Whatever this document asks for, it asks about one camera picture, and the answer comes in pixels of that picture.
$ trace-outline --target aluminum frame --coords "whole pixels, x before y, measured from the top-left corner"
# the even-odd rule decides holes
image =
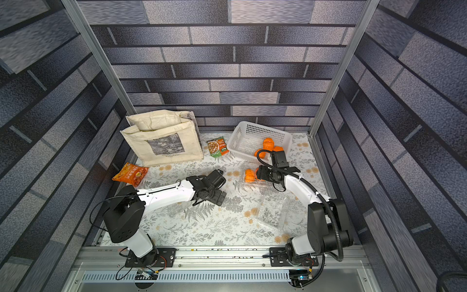
[[[118,255],[123,247],[82,247],[78,254],[63,292],[75,292],[82,284],[86,271],[117,271],[125,264],[125,258]],[[271,267],[268,258],[262,255],[269,253],[266,246],[171,246],[176,248],[174,267],[167,271],[277,271]],[[283,267],[283,270],[303,269],[302,266]],[[365,292],[379,292],[373,270],[361,245],[344,248],[344,260],[338,262],[326,257],[327,269],[356,269]]]
[[[352,38],[350,39],[350,42],[346,47],[344,55],[342,56],[339,65],[337,66],[337,70],[331,80],[328,90],[326,91],[323,101],[319,106],[318,112],[313,118],[313,123],[311,124],[310,131],[308,132],[309,136],[315,136],[318,132],[318,128],[321,125],[321,122],[323,121],[327,108],[331,103],[331,99],[333,99],[337,92],[339,82],[342,79],[342,76],[344,76],[347,66],[350,63],[350,60],[352,59],[352,56],[354,55],[361,38],[363,37],[363,33],[367,29],[367,26],[371,20],[371,17],[373,16],[373,13],[375,13],[379,1],[380,0],[367,0],[367,2],[365,3],[365,7],[363,8],[363,12],[360,16],[360,19],[358,20],[357,25],[355,26],[354,34],[352,35]]]
[[[127,113],[130,115],[136,114],[136,110],[130,101],[127,92],[123,88],[123,85],[121,84],[117,74],[113,70],[107,55],[105,54],[94,32],[92,31],[91,26],[87,22],[86,17],[81,11],[81,8],[79,8],[78,3],[76,0],[62,0],[62,3],[65,6],[65,9],[68,12],[71,20],[74,22],[76,28],[79,30],[81,36],[91,50],[91,53],[96,58],[97,63],[112,85],[113,90],[115,90],[115,93],[125,107]]]

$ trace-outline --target vent slot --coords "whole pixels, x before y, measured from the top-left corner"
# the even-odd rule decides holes
[[[121,278],[127,271],[121,271]],[[236,270],[236,271],[161,271],[156,281],[147,277],[135,280],[135,271],[131,271],[122,280],[115,280],[115,271],[86,271],[83,283],[138,283],[138,282],[171,282],[171,283],[225,283],[225,282],[286,282],[289,281],[288,270]]]

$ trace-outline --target seasoning packet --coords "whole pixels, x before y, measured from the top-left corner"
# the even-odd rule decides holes
[[[132,184],[134,187],[137,187],[146,173],[148,173],[148,169],[149,167],[141,167],[127,162],[112,180]]]
[[[207,141],[207,147],[212,157],[217,158],[229,153],[224,137],[218,137]]]

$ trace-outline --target clear plastic container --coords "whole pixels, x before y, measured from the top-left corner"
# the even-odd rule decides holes
[[[264,194],[261,197],[255,220],[259,224],[282,230],[287,217],[288,204],[289,197],[283,194]]]
[[[248,183],[245,181],[246,170],[251,169],[254,173],[256,173],[256,169],[259,167],[259,164],[244,162],[241,166],[241,173],[240,173],[240,183],[244,185],[246,188],[257,188],[257,187],[271,187],[272,184],[265,180],[255,179],[253,182]]]

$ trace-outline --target white plastic basket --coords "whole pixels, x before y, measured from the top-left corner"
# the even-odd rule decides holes
[[[257,163],[258,159],[253,155],[258,149],[262,149],[263,140],[266,138],[274,140],[274,146],[281,146],[284,148],[285,154],[289,154],[292,147],[291,133],[248,121],[241,121],[235,127],[227,143],[227,149],[235,157]]]

